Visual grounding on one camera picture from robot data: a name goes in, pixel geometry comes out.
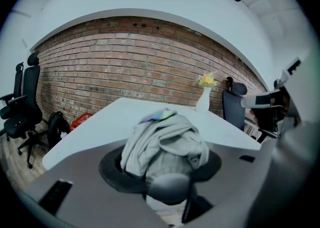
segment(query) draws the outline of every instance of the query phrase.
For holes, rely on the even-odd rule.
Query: white vase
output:
[[[203,93],[200,96],[198,102],[196,103],[196,110],[200,113],[205,113],[209,110],[209,105],[210,105],[210,87],[204,87],[203,88]]]

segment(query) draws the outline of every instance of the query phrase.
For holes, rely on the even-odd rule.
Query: black office chair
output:
[[[12,94],[3,95],[0,97],[0,100],[4,100],[6,106],[0,109],[0,117],[1,119],[8,119],[12,117],[15,113],[14,106],[10,107],[8,106],[8,101],[12,98],[17,98],[21,96],[21,82],[22,82],[22,75],[24,72],[24,63],[21,62],[15,67],[15,79],[14,79],[14,88]]]
[[[243,95],[247,94],[248,90],[245,84],[234,82],[232,77],[227,77],[228,90],[222,92],[222,109],[223,119],[230,124],[239,128],[241,131],[245,129],[245,114],[246,109],[241,106],[240,101]],[[264,130],[259,129],[262,135],[257,142],[262,143],[267,135]]]
[[[32,67],[27,68],[24,72],[22,96],[8,101],[9,106],[18,106],[19,112],[17,112],[13,117],[9,118],[3,126],[7,135],[11,138],[21,137],[26,139],[26,132],[28,133],[29,139],[19,146],[18,153],[21,155],[22,152],[20,149],[28,146],[28,156],[26,162],[28,168],[32,168],[33,166],[30,164],[29,160],[33,146],[36,144],[45,147],[49,146],[39,141],[39,139],[48,131],[44,131],[42,133],[35,131],[36,124],[39,124],[42,120],[42,112],[36,102],[36,91],[40,74],[37,53],[31,54],[27,60],[27,63]]]

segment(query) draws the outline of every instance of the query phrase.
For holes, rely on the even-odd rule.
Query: gray cloth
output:
[[[128,139],[120,162],[122,170],[146,182],[166,173],[189,174],[207,163],[209,149],[186,117],[139,123]]]

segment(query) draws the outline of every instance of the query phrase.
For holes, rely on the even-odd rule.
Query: chair base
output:
[[[28,156],[26,158],[26,163],[27,163],[27,166],[29,169],[31,169],[33,166],[30,164],[30,157],[31,157],[31,153],[32,153],[32,148],[34,145],[40,145],[40,146],[43,146],[43,147],[46,147],[46,148],[50,148],[49,145],[41,142],[39,139],[44,136],[46,133],[48,133],[48,130],[44,131],[44,132],[41,132],[41,133],[38,133],[37,131],[35,131],[36,134],[32,134],[31,131],[28,131],[28,135],[29,135],[29,139],[27,141],[25,141],[23,144],[21,144],[19,147],[18,147],[18,154],[21,156],[22,155],[22,152],[20,151],[22,148],[28,146]]]

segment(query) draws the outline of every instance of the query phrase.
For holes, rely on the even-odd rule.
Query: white desk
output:
[[[195,107],[120,98],[61,140],[44,156],[43,166],[49,170],[76,152],[129,138],[133,126],[144,116],[165,107],[188,118],[205,141],[243,149],[259,150],[261,147],[250,136],[210,111],[201,114]]]

